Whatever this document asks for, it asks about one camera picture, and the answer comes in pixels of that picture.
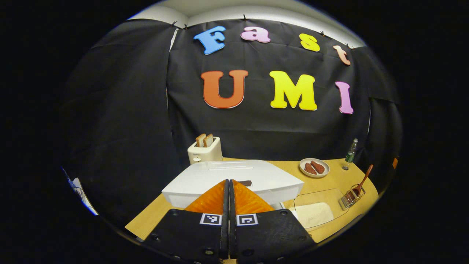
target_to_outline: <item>letter m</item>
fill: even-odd
[[[292,108],[296,107],[301,96],[300,109],[310,111],[318,109],[314,102],[313,76],[303,74],[295,85],[284,71],[274,70],[269,75],[275,83],[275,96],[273,101],[270,102],[270,106],[273,108],[286,108],[287,102],[285,102],[283,96],[285,94]]]

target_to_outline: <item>table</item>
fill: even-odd
[[[240,159],[223,158],[223,161],[233,160]],[[353,163],[349,166],[348,171],[343,170],[343,158],[324,160],[324,162],[329,165],[330,171],[327,176],[322,178],[311,178],[304,175],[300,170],[299,161],[267,162],[302,180],[304,185],[300,194],[307,194],[333,188],[337,188],[343,194],[345,194],[350,189],[350,187],[360,183],[365,176],[365,174]],[[366,194],[356,204],[350,207],[347,213],[337,219],[332,220],[331,222],[321,225],[319,228],[313,227],[306,229],[316,243],[319,243],[327,237],[331,236],[343,228],[346,224],[350,223],[358,215],[366,213],[374,205],[374,203],[378,200],[378,192],[369,178],[365,180],[363,189],[365,189]],[[283,204],[287,209],[294,206],[293,200],[284,201]],[[144,240],[160,222],[166,212],[172,208],[181,210],[183,209],[173,207],[168,201],[166,201],[164,195],[160,194],[142,212],[140,212],[134,219],[132,219],[132,221],[130,221],[125,226],[125,228],[127,228],[127,230],[131,231],[137,237]],[[227,260],[224,263],[235,263],[231,261],[234,260]]]

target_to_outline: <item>white toaster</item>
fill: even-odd
[[[213,143],[209,147],[197,147],[197,142],[194,142],[188,149],[190,164],[202,161],[221,161],[221,141],[219,137],[213,137]]]

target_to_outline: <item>toast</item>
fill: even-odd
[[[203,142],[204,142],[204,147],[205,147],[205,148],[210,147],[210,145],[213,143],[213,135],[212,135],[212,134],[209,134],[208,136],[206,136],[206,137],[203,139]]]
[[[204,138],[205,138],[205,133],[200,134],[200,136],[196,137],[197,147],[201,148],[204,146],[204,142],[203,142]]]

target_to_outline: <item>metal basket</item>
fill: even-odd
[[[360,200],[363,195],[366,194],[366,191],[365,189],[363,189],[363,186],[362,186],[362,189],[360,190],[360,193],[358,194],[358,196],[355,194],[355,192],[353,191],[353,188],[357,187],[358,184],[355,184],[353,185],[352,187],[350,187],[350,190],[348,190],[345,195],[342,197],[341,201],[341,206],[346,209],[346,208],[350,208],[352,205],[354,205],[358,200]]]

